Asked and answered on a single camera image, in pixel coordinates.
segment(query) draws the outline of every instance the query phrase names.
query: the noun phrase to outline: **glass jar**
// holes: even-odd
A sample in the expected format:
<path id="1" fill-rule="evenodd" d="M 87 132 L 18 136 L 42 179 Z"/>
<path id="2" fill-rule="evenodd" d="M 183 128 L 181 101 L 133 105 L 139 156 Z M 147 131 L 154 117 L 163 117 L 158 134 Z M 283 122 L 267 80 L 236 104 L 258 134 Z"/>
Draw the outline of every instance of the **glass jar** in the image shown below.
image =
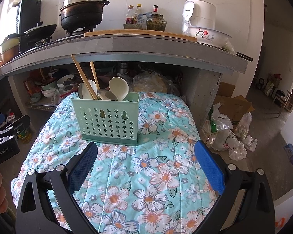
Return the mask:
<path id="1" fill-rule="evenodd" d="M 160 14 L 152 14 L 151 17 L 147 20 L 147 29 L 154 31 L 165 31 L 167 22 L 164 19 L 163 15 Z"/>

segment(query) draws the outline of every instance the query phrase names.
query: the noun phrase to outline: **green plastic basket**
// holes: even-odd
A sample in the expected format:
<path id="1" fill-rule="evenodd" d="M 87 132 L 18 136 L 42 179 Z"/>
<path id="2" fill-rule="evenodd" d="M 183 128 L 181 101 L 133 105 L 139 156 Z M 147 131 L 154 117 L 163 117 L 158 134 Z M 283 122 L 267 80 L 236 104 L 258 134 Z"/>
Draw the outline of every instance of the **green plastic basket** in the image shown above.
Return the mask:
<path id="1" fill-rule="evenodd" d="M 123 101 L 72 99 L 82 138 L 86 141 L 138 145 L 138 93 Z"/>

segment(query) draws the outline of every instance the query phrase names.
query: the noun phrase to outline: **chopsticks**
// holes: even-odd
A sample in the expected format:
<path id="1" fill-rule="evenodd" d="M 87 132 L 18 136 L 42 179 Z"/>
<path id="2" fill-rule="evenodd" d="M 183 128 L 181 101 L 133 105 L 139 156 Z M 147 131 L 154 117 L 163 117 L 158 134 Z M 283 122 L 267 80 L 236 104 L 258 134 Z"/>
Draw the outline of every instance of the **chopsticks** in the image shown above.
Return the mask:
<path id="1" fill-rule="evenodd" d="M 78 63 L 78 61 L 76 61 L 75 56 L 72 55 L 71 57 L 72 57 L 75 65 L 76 65 L 76 68 L 77 68 L 77 70 L 78 70 L 78 72 L 79 72 L 84 84 L 86 85 L 88 91 L 90 92 L 91 97 L 93 99 L 99 99 L 98 96 L 96 95 L 96 93 L 94 92 L 93 88 L 91 87 L 90 83 L 88 82 L 87 77 L 86 77 L 85 73 L 83 72 L 83 70 L 81 69 L 80 64 Z"/>
<path id="2" fill-rule="evenodd" d="M 91 70 L 92 70 L 92 74 L 93 74 L 93 77 L 94 77 L 94 81 L 96 82 L 96 87 L 99 90 L 100 89 L 100 86 L 99 86 L 98 79 L 96 78 L 96 70 L 94 69 L 94 63 L 93 63 L 93 61 L 90 62 L 90 67 L 91 67 Z"/>

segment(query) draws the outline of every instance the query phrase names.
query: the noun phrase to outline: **floral tablecloth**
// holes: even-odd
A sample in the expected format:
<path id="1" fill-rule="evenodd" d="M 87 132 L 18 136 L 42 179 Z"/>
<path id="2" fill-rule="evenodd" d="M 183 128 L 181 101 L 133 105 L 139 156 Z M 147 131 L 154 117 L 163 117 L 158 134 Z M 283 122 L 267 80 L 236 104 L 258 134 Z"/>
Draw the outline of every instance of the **floral tablecloth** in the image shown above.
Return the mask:
<path id="1" fill-rule="evenodd" d="M 78 96 L 72 93 L 61 102 L 12 181 L 16 205 L 29 169 L 51 171 L 88 144 L 81 137 L 71 98 Z M 199 135 L 192 115 L 170 94 L 141 93 L 139 107 L 139 145 L 97 143 L 98 158 L 73 196 L 100 233 L 190 234 L 216 200 L 194 156 Z M 59 224 L 69 229 L 52 191 L 49 198 Z"/>

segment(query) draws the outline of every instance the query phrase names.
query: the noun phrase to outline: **stove burner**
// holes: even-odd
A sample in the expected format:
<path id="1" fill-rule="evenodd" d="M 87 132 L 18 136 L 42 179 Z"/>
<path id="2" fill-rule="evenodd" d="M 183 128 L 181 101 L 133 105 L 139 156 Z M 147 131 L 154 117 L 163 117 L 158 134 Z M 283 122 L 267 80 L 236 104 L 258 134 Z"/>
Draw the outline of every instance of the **stove burner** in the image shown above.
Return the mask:
<path id="1" fill-rule="evenodd" d="M 48 38 L 46 38 L 46 39 L 39 40 L 39 41 L 36 42 L 35 44 L 36 44 L 36 47 L 38 47 L 38 46 L 42 46 L 42 45 L 44 45 L 44 44 L 46 44 L 46 43 L 49 43 L 50 41 L 51 41 L 51 37 L 48 37 Z"/>
<path id="2" fill-rule="evenodd" d="M 93 32 L 93 28 L 96 28 L 96 26 L 90 27 L 90 28 L 84 28 L 82 30 L 66 31 L 66 33 L 68 34 L 69 37 L 71 37 L 75 35 L 84 34 L 85 32 Z"/>

